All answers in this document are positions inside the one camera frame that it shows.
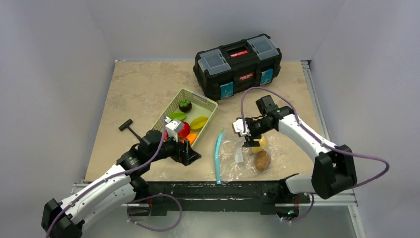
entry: plastic bag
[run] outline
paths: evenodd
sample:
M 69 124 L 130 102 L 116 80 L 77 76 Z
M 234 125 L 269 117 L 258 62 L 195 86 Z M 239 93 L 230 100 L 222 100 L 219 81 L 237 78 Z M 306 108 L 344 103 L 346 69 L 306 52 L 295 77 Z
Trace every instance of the plastic bag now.
M 217 184 L 253 180 L 270 169 L 271 152 L 264 136 L 259 140 L 260 147 L 252 148 L 242 147 L 245 139 L 233 133 L 221 132 L 219 138 L 218 154 L 215 155 Z

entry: brown fruit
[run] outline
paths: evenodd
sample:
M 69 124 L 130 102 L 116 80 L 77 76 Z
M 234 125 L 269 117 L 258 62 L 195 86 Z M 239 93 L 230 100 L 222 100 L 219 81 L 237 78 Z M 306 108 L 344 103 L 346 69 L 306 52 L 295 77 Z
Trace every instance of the brown fruit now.
M 271 156 L 265 150 L 262 150 L 257 153 L 254 163 L 257 170 L 265 170 L 271 163 Z

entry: white wall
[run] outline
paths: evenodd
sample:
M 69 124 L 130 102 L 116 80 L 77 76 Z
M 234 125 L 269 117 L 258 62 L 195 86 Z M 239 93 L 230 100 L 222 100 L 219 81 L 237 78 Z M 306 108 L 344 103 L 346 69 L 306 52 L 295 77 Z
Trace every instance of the white wall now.
M 44 237 L 83 178 L 113 61 L 82 0 L 0 0 L 0 231 Z
M 369 238 L 420 233 L 420 2 L 348 0 L 311 63 L 332 138 L 388 159 L 356 189 Z M 356 159 L 359 181 L 384 166 Z
M 344 0 L 87 0 L 114 57 L 194 58 L 267 33 L 285 60 L 311 59 Z

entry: toolbox lid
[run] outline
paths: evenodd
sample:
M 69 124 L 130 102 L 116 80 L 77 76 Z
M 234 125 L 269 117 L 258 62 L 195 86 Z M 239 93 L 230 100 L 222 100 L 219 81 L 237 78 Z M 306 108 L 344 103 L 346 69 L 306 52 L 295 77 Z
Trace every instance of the toolbox lid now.
M 247 42 L 257 53 L 257 56 L 260 58 L 260 60 L 278 55 L 276 44 L 267 36 L 258 36 L 247 40 Z
M 229 64 L 226 62 L 226 59 L 222 55 L 220 49 L 214 49 L 211 51 L 206 51 L 199 54 L 200 58 L 198 64 L 201 70 L 207 69 L 209 75 L 214 75 L 218 73 L 225 72 L 230 70 Z

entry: plastic fruit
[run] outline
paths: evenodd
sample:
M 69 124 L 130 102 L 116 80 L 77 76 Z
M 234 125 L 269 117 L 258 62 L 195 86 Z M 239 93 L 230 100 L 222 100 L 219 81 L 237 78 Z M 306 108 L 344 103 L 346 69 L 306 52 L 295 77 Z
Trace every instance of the plastic fruit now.
M 265 170 L 271 163 L 271 156 L 265 150 L 258 152 L 254 164 L 257 170 Z
M 190 145 L 193 145 L 194 141 L 197 139 L 198 134 L 197 133 L 191 133 L 185 137 L 185 139 L 188 139 L 190 142 Z
M 175 113 L 172 113 L 171 115 L 169 115 L 169 118 L 171 118 L 172 120 L 178 119 L 180 121 L 183 121 L 183 120 L 185 120 L 185 117 L 187 117 L 187 116 L 185 115 L 184 112 L 175 112 Z
M 184 99 L 179 103 L 179 109 L 182 112 L 187 113 L 187 112 L 191 111 L 192 108 L 193 108 L 193 104 L 188 99 Z
M 203 128 L 203 126 L 206 124 L 208 119 L 209 118 L 205 117 L 205 116 L 197 117 L 196 119 L 194 119 L 193 122 L 191 122 L 191 129 L 192 130 L 199 130 L 199 129 Z
M 186 123 L 185 121 L 183 121 L 182 123 L 184 123 L 184 127 L 181 129 L 180 132 L 178 132 L 178 136 L 186 137 L 188 134 L 190 134 L 191 128 L 190 125 L 188 125 L 188 123 Z
M 251 151 L 253 154 L 256 154 L 262 150 L 265 150 L 267 148 L 267 139 L 264 136 L 261 136 L 261 139 L 256 139 L 254 141 L 257 141 L 260 143 L 260 146 L 257 147 L 251 147 Z

